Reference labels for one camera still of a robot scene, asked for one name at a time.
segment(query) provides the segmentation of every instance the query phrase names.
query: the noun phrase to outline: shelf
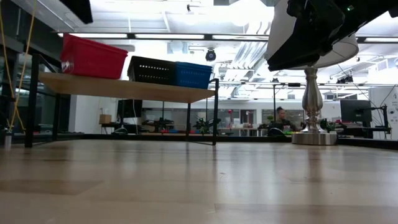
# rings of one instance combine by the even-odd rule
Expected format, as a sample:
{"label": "shelf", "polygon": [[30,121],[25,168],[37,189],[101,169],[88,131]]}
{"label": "shelf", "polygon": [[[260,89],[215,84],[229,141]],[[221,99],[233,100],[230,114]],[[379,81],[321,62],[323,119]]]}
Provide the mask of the shelf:
{"label": "shelf", "polygon": [[71,95],[194,103],[215,94],[213,90],[49,72],[40,72],[39,80],[56,93]]}

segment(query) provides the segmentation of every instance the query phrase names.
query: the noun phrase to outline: fluorescent light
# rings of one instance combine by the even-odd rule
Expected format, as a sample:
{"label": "fluorescent light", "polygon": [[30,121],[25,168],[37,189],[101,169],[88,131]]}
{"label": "fluorescent light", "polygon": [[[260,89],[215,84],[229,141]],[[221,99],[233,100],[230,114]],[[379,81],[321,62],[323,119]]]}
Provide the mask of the fluorescent light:
{"label": "fluorescent light", "polygon": [[202,46],[188,46],[188,50],[200,50],[200,51],[205,51],[207,47],[202,47]]}
{"label": "fluorescent light", "polygon": [[198,34],[136,34],[137,39],[204,39],[204,35]]}
{"label": "fluorescent light", "polygon": [[[127,38],[127,34],[79,34],[79,33],[69,33],[70,35],[74,35],[81,38]],[[58,36],[63,37],[63,33],[58,33]]]}
{"label": "fluorescent light", "polygon": [[368,37],[365,42],[398,42],[398,37]]}
{"label": "fluorescent light", "polygon": [[264,35],[213,35],[213,40],[268,40]]}

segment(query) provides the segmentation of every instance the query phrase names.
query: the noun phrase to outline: computer monitor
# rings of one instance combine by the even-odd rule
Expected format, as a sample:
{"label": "computer monitor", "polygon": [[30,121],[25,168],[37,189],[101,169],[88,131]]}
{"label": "computer monitor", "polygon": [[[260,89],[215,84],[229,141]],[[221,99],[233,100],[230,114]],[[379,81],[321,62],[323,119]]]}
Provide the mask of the computer monitor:
{"label": "computer monitor", "polygon": [[342,122],[366,122],[372,121],[371,102],[368,100],[340,100]]}
{"label": "computer monitor", "polygon": [[123,118],[140,118],[142,112],[142,100],[119,100],[118,115],[122,115],[122,102],[124,102]]}

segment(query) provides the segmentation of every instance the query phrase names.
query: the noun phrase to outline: table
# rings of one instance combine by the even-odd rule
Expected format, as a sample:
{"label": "table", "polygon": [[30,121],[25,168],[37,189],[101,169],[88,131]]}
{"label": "table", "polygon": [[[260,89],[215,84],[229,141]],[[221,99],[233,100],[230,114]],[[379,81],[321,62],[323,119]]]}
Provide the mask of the table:
{"label": "table", "polygon": [[183,129],[186,129],[186,126],[184,124],[166,124],[167,129],[169,129],[169,127],[171,127],[171,126],[182,127]]}
{"label": "table", "polygon": [[219,128],[219,130],[238,130],[239,131],[239,136],[241,136],[241,131],[242,130],[247,130],[247,136],[250,136],[250,131],[257,131],[257,137],[262,136],[262,132],[265,131],[266,129],[258,129],[258,128]]}
{"label": "table", "polygon": [[105,130],[105,134],[108,134],[108,130],[106,128],[113,128],[114,130],[119,128],[121,125],[119,123],[108,123],[108,124],[101,124],[101,134],[102,130]]}
{"label": "table", "polygon": [[[40,64],[44,64],[52,72],[41,72],[39,69]],[[218,88],[220,85],[220,81],[217,78],[210,80],[210,83],[215,83],[215,90],[204,90],[180,86],[159,85],[153,83],[83,77],[77,75],[56,73],[52,66],[41,55],[33,54],[32,72],[30,74],[25,147],[33,146],[35,107],[39,81],[56,93],[52,134],[53,141],[57,140],[58,135],[61,94],[187,103],[187,131],[185,134],[187,141],[190,135],[191,103],[214,96],[214,118],[217,119],[218,117]],[[212,145],[216,144],[216,135],[217,127],[214,126]]]}

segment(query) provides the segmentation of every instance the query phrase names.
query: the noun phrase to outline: security camera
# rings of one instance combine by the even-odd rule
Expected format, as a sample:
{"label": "security camera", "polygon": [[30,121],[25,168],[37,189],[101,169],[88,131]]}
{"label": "security camera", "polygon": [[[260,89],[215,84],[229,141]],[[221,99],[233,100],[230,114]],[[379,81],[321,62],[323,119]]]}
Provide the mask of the security camera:
{"label": "security camera", "polygon": [[213,49],[208,49],[206,53],[206,61],[212,62],[216,60],[216,52]]}

